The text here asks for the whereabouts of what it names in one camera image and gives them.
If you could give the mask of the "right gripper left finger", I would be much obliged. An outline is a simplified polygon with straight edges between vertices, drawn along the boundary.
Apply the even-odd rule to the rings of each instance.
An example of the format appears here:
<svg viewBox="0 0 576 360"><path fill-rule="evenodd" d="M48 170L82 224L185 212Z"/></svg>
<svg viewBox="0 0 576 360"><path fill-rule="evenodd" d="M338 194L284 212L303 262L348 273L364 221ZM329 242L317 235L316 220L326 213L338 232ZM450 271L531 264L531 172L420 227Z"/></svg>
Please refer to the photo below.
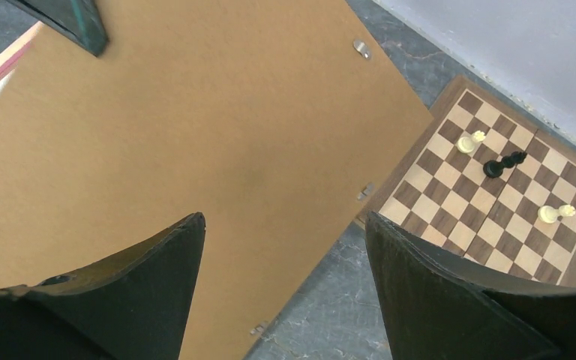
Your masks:
<svg viewBox="0 0 576 360"><path fill-rule="evenodd" d="M196 212L35 286L0 289L0 359L177 359L203 255Z"/></svg>

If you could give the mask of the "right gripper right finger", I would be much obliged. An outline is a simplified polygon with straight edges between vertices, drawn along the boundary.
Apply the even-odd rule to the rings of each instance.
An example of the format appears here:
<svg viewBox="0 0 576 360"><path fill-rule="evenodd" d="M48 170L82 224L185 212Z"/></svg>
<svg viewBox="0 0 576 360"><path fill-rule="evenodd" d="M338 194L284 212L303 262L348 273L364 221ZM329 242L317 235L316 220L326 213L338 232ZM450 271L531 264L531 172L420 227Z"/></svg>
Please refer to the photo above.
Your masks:
<svg viewBox="0 0 576 360"><path fill-rule="evenodd" d="M394 359L576 359L576 288L479 265L376 212L365 243Z"/></svg>

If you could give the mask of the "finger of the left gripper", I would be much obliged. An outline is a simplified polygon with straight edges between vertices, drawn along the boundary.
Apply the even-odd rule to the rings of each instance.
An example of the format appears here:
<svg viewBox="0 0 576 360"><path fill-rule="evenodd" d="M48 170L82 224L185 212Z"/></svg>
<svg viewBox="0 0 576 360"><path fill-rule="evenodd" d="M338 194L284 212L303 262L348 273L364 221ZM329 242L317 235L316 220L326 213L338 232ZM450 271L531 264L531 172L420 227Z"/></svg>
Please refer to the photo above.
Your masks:
<svg viewBox="0 0 576 360"><path fill-rule="evenodd" d="M49 26L93 56L101 56L109 43L94 0L7 0Z"/></svg>

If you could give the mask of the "wooden picture frame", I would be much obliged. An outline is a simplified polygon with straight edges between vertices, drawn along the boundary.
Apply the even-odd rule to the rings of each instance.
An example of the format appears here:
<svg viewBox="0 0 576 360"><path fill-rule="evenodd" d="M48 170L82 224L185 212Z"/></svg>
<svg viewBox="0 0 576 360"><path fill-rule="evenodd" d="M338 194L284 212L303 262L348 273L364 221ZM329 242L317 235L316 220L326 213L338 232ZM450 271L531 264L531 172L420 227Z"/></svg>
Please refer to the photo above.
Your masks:
<svg viewBox="0 0 576 360"><path fill-rule="evenodd" d="M30 41L42 27L42 22L37 21L30 29L0 53L0 80L14 69L20 57L29 47Z"/></svg>

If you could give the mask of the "brown cardboard backing board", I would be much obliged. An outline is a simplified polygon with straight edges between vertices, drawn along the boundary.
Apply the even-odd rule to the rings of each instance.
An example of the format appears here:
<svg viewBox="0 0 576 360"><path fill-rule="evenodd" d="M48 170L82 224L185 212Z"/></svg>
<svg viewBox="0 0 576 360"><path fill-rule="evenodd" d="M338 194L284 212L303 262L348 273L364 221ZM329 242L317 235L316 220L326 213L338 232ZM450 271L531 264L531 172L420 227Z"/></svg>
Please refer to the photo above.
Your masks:
<svg viewBox="0 0 576 360"><path fill-rule="evenodd" d="M193 212L182 359L241 359L432 117L345 1L99 1L101 57L43 27L0 91L0 288Z"/></svg>

